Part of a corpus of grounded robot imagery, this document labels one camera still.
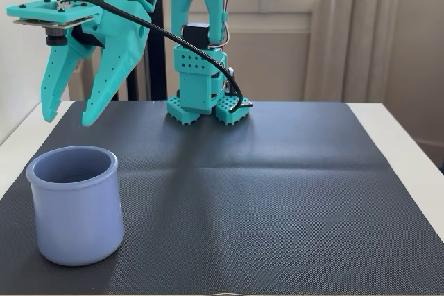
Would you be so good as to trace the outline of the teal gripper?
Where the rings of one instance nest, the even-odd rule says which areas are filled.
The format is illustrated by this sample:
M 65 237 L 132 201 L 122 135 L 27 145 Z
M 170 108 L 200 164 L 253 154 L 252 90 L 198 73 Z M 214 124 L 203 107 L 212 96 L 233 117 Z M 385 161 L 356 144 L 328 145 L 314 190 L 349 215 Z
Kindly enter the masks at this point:
M 83 126 L 91 126 L 102 114 L 122 82 L 142 57 L 149 29 L 131 17 L 150 21 L 136 0 L 68 0 L 74 9 L 99 10 L 94 19 L 75 26 L 64 46 L 52 46 L 40 87 L 42 116 L 52 122 L 57 115 L 62 93 L 80 58 L 87 57 L 87 47 L 103 48 L 92 90 L 81 116 Z

